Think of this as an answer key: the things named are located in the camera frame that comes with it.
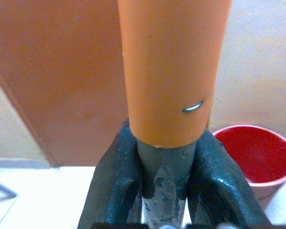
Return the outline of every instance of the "cream wall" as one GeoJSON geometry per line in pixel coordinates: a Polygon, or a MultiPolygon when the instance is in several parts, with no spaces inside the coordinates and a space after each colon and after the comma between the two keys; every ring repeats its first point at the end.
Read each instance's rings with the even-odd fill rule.
{"type": "Polygon", "coordinates": [[[254,124],[286,137],[286,0],[234,0],[210,130],[254,124]]]}
{"type": "Polygon", "coordinates": [[[0,87],[0,159],[3,158],[47,163],[44,154],[0,87]]]}

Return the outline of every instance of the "floor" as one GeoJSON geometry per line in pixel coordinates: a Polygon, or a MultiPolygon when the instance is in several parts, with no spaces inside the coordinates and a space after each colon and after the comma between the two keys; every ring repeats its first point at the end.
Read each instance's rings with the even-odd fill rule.
{"type": "Polygon", "coordinates": [[[93,173],[94,167],[0,168],[0,183],[18,193],[0,193],[0,229],[77,228],[93,173]]]}

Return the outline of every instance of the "orange pipe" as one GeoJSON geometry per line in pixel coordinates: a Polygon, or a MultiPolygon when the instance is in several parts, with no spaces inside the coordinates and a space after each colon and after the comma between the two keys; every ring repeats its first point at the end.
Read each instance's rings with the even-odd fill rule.
{"type": "Polygon", "coordinates": [[[163,148],[195,141],[208,121],[231,0],[118,3],[132,133],[163,148]]]}

